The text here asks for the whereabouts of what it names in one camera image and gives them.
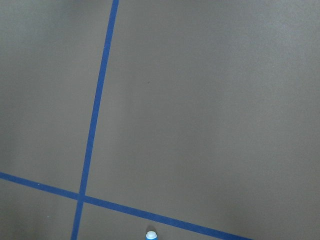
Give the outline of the blue marker pen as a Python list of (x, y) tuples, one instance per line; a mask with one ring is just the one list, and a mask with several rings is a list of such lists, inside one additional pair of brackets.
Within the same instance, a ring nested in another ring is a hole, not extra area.
[(155, 231), (148, 231), (145, 235), (146, 240), (158, 240), (158, 235)]

